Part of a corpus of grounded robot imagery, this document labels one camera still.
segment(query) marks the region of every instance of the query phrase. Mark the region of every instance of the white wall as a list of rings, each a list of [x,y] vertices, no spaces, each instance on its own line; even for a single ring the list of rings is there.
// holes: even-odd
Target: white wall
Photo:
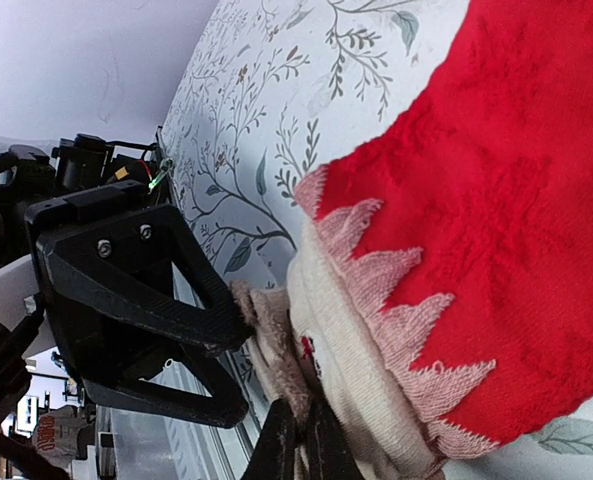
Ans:
[[[0,135],[149,141],[217,0],[0,0]]]
[[[36,370],[32,370],[32,374],[42,373],[43,375],[67,377],[67,372],[61,370],[51,360],[52,351],[54,350],[55,349],[51,349],[32,357],[32,359],[36,361]],[[27,395],[38,397],[39,405],[43,407],[45,392],[50,392],[51,408],[55,410],[62,407],[66,403],[69,403],[63,398],[64,388],[63,380],[34,376]]]

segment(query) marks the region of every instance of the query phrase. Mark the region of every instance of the bolt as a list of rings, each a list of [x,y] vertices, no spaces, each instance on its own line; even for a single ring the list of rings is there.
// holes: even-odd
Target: bolt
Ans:
[[[96,250],[100,258],[107,258],[112,254],[112,244],[109,240],[99,240]]]
[[[146,242],[150,238],[152,238],[152,226],[147,225],[147,224],[141,225],[140,226],[140,239],[143,242]]]

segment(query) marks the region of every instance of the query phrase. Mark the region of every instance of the pink zigzag trim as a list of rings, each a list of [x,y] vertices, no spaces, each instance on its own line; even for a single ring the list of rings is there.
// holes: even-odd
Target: pink zigzag trim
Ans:
[[[306,177],[297,191],[299,203],[312,218],[318,210],[326,175],[326,169],[319,169]],[[380,200],[367,199],[353,207],[339,208],[316,222],[318,235],[343,275],[356,309],[379,346],[386,368],[398,380],[420,420],[427,424],[431,438],[452,458],[483,455],[498,443],[448,424],[440,417],[480,385],[496,367],[496,362],[448,369],[438,362],[431,369],[411,370],[436,321],[454,296],[438,293],[420,305],[400,305],[383,311],[396,285],[420,263],[422,250],[372,252],[352,258],[381,205]]]
[[[325,181],[327,180],[327,171],[329,167],[323,165],[316,171],[306,175],[294,191],[294,199],[305,210],[310,218],[315,219],[318,212],[318,205],[323,196]]]
[[[452,425],[445,420],[434,420],[427,425],[427,432],[430,439],[436,439],[439,450],[450,458],[468,459],[472,458],[472,450],[476,449],[476,456],[496,450],[498,442],[468,432],[463,428]]]

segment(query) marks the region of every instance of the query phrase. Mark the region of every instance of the beige fabric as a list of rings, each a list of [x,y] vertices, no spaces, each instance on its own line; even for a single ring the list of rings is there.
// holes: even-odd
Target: beige fabric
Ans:
[[[314,340],[325,396],[363,476],[428,478],[438,467],[436,457],[339,281],[305,220],[287,278],[294,337],[298,343],[303,336]]]
[[[324,393],[366,480],[443,478],[442,462],[340,282],[306,220],[287,290],[232,285],[257,330],[247,348],[268,399],[287,399],[302,426],[313,392]],[[306,471],[299,450],[297,479]]]

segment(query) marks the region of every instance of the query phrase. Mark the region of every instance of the black plastic part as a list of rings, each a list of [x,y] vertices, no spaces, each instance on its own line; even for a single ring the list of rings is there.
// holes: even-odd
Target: black plastic part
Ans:
[[[33,240],[52,289],[119,322],[192,345],[209,355],[239,347],[251,334],[225,282],[214,271],[182,215],[171,205],[118,213],[136,182],[122,182],[36,204],[27,211],[30,228],[45,234]],[[78,222],[75,229],[49,223]],[[147,242],[140,228],[148,225]],[[111,255],[103,259],[97,245],[107,240]],[[204,308],[174,300],[136,278],[158,262],[173,262],[198,294]]]
[[[180,212],[144,207],[147,193],[146,185],[125,181],[27,210],[54,338],[94,403],[232,427],[247,403],[218,361],[205,355],[239,347],[251,329]],[[110,245],[102,255],[101,240]],[[172,264],[205,309],[173,299]],[[190,369],[211,397],[142,381],[168,358]]]
[[[364,480],[336,415],[322,400],[309,411],[307,458],[311,480]]]
[[[107,176],[105,183],[136,180],[149,185],[152,180],[150,169],[143,160],[120,154],[116,155],[110,168],[107,169]]]
[[[113,154],[114,147],[99,137],[78,134],[73,141],[62,138],[52,151],[52,157],[59,158],[57,191],[62,194],[99,186]]]
[[[293,480],[296,436],[292,409],[287,401],[276,400],[241,480]]]
[[[40,149],[28,145],[12,145],[0,154],[0,208],[13,204],[27,195],[52,195],[55,170],[49,157]]]

